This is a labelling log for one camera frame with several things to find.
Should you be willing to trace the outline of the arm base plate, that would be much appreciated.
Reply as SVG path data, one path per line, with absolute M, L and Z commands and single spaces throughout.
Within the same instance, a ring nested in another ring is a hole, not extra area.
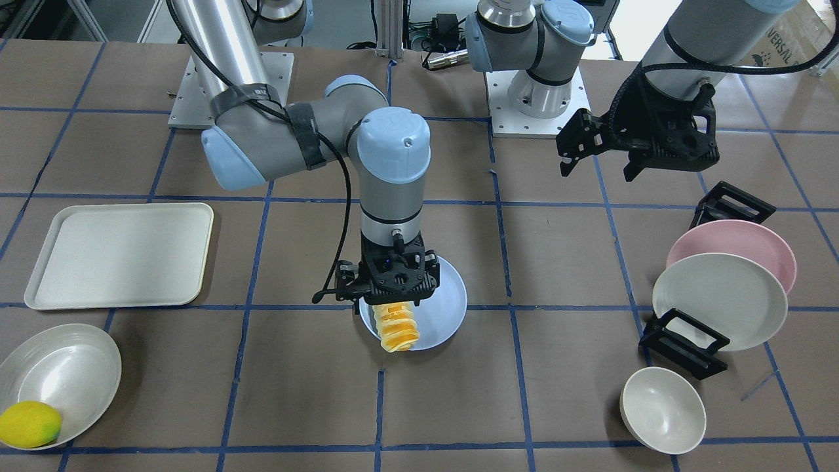
M 579 69 L 556 87 L 537 83 L 526 71 L 484 77 L 492 132 L 502 138 L 555 138 L 577 110 L 591 107 Z
M 286 104 L 292 78 L 294 55 L 290 52 L 263 52 L 263 64 L 277 100 Z M 204 130 L 214 125 L 219 110 L 203 87 L 194 58 L 189 58 L 170 112 L 168 125 L 176 129 Z

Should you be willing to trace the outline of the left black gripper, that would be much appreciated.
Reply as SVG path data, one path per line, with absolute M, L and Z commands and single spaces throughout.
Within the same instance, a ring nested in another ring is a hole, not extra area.
M 641 75 L 621 85 L 602 116 L 577 110 L 555 138 L 560 174 L 569 176 L 582 159 L 609 150 L 626 151 L 626 182 L 644 169 L 700 172 L 720 159 L 715 137 L 716 89 L 706 78 L 688 100 L 655 89 Z

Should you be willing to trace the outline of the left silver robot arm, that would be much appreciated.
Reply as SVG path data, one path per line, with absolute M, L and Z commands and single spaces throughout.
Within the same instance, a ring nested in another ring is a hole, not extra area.
M 683 1 L 596 116 L 581 108 L 555 138 L 560 172 L 608 150 L 626 151 L 628 182 L 642 170 L 701 172 L 717 164 L 716 85 L 794 1 Z M 521 113 L 548 119 L 564 109 L 545 94 L 568 94 L 595 36 L 595 18 L 576 1 L 480 1 L 465 19 L 476 71 L 515 71 L 509 94 Z

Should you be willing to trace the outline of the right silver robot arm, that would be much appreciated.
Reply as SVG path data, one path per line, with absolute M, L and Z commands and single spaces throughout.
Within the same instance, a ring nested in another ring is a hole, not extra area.
M 258 186 L 337 161 L 359 177 L 361 260 L 336 258 L 327 294 L 369 305 L 419 304 L 440 286 L 437 255 L 421 236 L 431 131 L 413 111 L 389 105 L 371 81 L 344 75 L 314 102 L 281 104 L 260 45 L 305 35 L 307 1 L 168 1 L 212 112 L 201 134 L 225 190 Z

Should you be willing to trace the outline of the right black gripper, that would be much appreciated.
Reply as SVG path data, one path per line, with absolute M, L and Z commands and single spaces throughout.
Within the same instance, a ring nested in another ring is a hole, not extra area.
M 361 255 L 357 265 L 338 261 L 334 288 L 338 301 L 419 305 L 441 284 L 440 260 L 434 250 L 425 249 L 422 233 L 408 242 L 396 236 L 390 245 L 378 245 L 363 235 Z

